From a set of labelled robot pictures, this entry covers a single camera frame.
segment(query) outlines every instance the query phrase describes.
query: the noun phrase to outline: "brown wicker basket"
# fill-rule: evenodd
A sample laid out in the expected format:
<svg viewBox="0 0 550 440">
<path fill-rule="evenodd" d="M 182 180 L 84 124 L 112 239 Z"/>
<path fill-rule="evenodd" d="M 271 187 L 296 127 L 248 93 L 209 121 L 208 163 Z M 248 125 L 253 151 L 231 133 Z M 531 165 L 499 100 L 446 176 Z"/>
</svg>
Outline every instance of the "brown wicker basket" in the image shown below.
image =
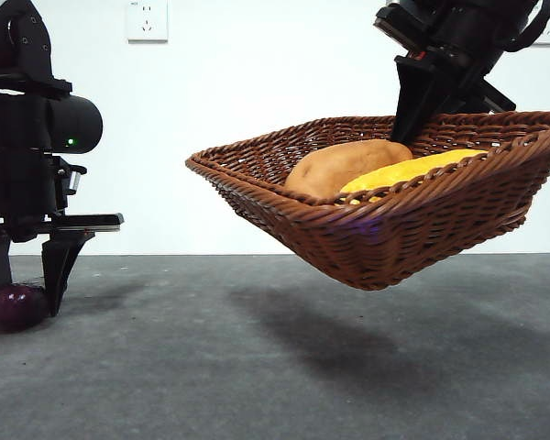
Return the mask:
<svg viewBox="0 0 550 440">
<path fill-rule="evenodd" d="M 323 273 L 363 290 L 396 284 L 525 221 L 550 174 L 550 113 L 437 116 L 408 145 L 414 157 L 460 148 L 489 152 L 390 188 L 329 200 L 283 188 L 310 151 L 387 138 L 393 119 L 319 119 L 210 148 L 186 165 L 238 215 Z M 381 197 L 369 202 L 374 195 Z"/>
</svg>

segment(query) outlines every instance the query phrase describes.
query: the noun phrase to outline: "white wall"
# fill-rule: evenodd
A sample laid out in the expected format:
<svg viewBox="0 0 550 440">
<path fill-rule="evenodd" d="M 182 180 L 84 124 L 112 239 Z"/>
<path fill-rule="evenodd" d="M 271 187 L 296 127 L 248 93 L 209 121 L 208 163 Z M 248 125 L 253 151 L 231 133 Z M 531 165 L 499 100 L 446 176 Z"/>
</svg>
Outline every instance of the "white wall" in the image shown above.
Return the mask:
<svg viewBox="0 0 550 440">
<path fill-rule="evenodd" d="M 122 212 L 86 254 L 288 252 L 187 170 L 193 152 L 324 116 L 394 113 L 403 49 L 372 26 L 384 1 L 170 0 L 170 42 L 128 44 L 128 0 L 35 0 L 56 77 L 104 116 L 69 214 Z M 511 54 L 492 83 L 519 110 L 550 110 L 550 48 Z M 550 251 L 550 181 L 528 223 L 476 252 Z M 14 253 L 39 252 L 39 242 Z"/>
</svg>

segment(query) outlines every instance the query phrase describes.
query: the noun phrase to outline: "purple onion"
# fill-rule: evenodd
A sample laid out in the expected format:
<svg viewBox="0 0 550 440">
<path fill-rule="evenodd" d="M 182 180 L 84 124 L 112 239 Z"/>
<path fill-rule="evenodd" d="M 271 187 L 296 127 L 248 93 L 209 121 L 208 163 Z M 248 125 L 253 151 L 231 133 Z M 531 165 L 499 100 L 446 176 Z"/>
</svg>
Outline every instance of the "purple onion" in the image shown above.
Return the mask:
<svg viewBox="0 0 550 440">
<path fill-rule="evenodd" d="M 0 287 L 0 326 L 20 331 L 40 323 L 49 313 L 45 289 L 27 284 Z"/>
</svg>

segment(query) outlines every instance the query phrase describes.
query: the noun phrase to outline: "potato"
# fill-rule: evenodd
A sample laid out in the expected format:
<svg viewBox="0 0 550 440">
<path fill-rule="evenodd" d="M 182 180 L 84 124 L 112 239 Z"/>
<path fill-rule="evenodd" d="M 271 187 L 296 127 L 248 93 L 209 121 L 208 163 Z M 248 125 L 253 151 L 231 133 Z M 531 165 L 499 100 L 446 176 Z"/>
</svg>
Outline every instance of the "potato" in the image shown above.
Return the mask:
<svg viewBox="0 0 550 440">
<path fill-rule="evenodd" d="M 358 176 L 412 158 L 407 147 L 384 139 L 337 144 L 313 151 L 297 162 L 285 188 L 328 198 Z"/>
</svg>

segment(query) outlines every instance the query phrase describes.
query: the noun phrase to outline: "woven basket rim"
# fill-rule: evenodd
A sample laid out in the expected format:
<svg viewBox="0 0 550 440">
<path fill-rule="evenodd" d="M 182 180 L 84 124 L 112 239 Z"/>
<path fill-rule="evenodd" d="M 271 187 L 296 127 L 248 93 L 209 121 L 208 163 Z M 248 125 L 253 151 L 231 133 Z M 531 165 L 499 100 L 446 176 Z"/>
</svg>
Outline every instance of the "woven basket rim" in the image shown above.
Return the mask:
<svg viewBox="0 0 550 440">
<path fill-rule="evenodd" d="M 505 121 L 507 126 L 529 126 L 529 124 L 526 124 L 526 121 L 529 121 L 531 118 L 534 120 L 542 120 L 543 118 L 550 118 L 550 112 L 505 112 L 505 113 L 499 113 L 496 115 L 493 114 L 459 114 L 459 115 L 437 115 L 433 118 L 431 122 L 439 123 L 440 126 L 461 126 L 461 125 L 468 125 L 469 127 L 474 126 L 480 126 L 484 125 L 486 122 L 491 121 Z M 526 145 L 536 145 L 537 148 L 532 148 L 531 151 L 529 151 L 531 154 L 528 154 L 526 157 L 523 158 L 523 160 L 516 163 L 516 165 L 520 165 L 521 163 L 526 162 L 527 160 L 530 160 L 535 155 L 541 155 L 545 152 L 543 151 L 542 146 L 549 147 L 550 148 L 550 142 L 546 142 L 546 140 L 550 139 L 550 125 L 548 124 L 548 128 L 537 131 L 534 133 L 529 133 L 521 137 L 517 137 L 512 141 L 507 141 L 504 143 L 501 143 L 497 147 L 492 147 L 488 150 L 487 153 L 478 154 L 474 157 L 465 158 L 462 159 L 459 162 L 448 164 L 444 167 L 437 167 L 432 170 L 429 170 L 425 175 L 416 176 L 413 179 L 409 181 L 401 181 L 396 183 L 395 185 L 391 187 L 383 187 L 383 188 L 376 188 L 368 191 L 362 191 L 362 192 L 340 192 L 339 194 L 335 195 L 332 198 L 322 199 L 322 198 L 316 198 L 312 197 L 309 194 L 304 193 L 298 193 L 298 192 L 292 192 L 288 189 L 286 189 L 284 186 L 276 184 L 276 183 L 269 183 L 266 181 L 262 181 L 260 179 L 247 176 L 244 173 L 241 173 L 239 171 L 230 170 L 227 167 L 222 166 L 220 163 L 208 159 L 208 157 L 212 157 L 213 154 L 219 151 L 230 151 L 230 150 L 237 150 L 242 145 L 250 145 L 252 143 L 261 143 L 265 141 L 269 141 L 272 138 L 281 138 L 285 136 L 286 132 L 292 132 L 297 127 L 308 127 L 309 125 L 314 125 L 315 127 L 330 123 L 330 124 L 337 124 L 342 123 L 344 121 L 355 121 L 362 119 L 363 121 L 370 121 L 375 120 L 379 124 L 387 124 L 392 123 L 392 121 L 395 119 L 395 116 L 391 115 L 385 115 L 385 116 L 337 116 L 337 117 L 327 117 L 327 118 L 320 118 L 315 119 L 313 121 L 309 121 L 303 124 L 298 124 L 295 126 L 290 126 L 288 128 L 285 128 L 283 130 L 276 130 L 272 131 L 268 134 L 261 135 L 258 137 L 253 137 L 247 140 L 240 140 L 238 142 L 224 145 L 221 147 L 213 147 L 208 148 L 203 151 L 200 151 L 198 153 L 194 153 L 191 155 L 187 161 L 186 165 L 188 167 L 192 167 L 192 164 L 195 163 L 197 166 L 202 166 L 207 169 L 213 170 L 214 172 L 219 172 L 227 175 L 230 179 L 235 179 L 236 181 L 243 182 L 244 184 L 251 185 L 253 187 L 256 187 L 257 189 L 265 190 L 273 195 L 276 195 L 278 197 L 281 197 L 283 199 L 286 199 L 286 201 L 289 201 L 292 204 L 298 203 L 303 204 L 306 207 L 320 207 L 324 208 L 326 212 L 329 209 L 336 209 L 341 210 L 345 212 L 346 210 L 349 211 L 359 211 L 363 212 L 366 211 L 368 215 L 370 215 L 373 211 L 381 211 L 381 212 L 387 212 L 389 209 L 391 209 L 395 204 L 403 204 L 407 203 L 405 200 L 406 197 L 404 197 L 406 194 L 411 194 L 412 191 L 421 191 L 420 188 L 427 189 L 428 191 L 431 190 L 431 188 L 428 188 L 428 185 L 435 181 L 436 178 L 444 178 L 445 175 L 452 176 L 454 171 L 456 171 L 457 175 L 462 174 L 461 171 L 467 170 L 467 174 L 469 174 L 471 171 L 475 171 L 478 169 L 477 165 L 481 166 L 480 162 L 489 162 L 492 160 L 497 160 L 498 157 L 501 155 L 509 155 L 509 153 L 512 153 L 515 149 L 519 147 L 525 147 Z M 477 176 L 473 176 L 474 180 L 478 180 L 479 178 Z M 370 202 L 369 199 L 375 196 L 381 196 L 378 200 Z M 351 201 L 358 200 L 358 204 L 351 204 Z"/>
</svg>

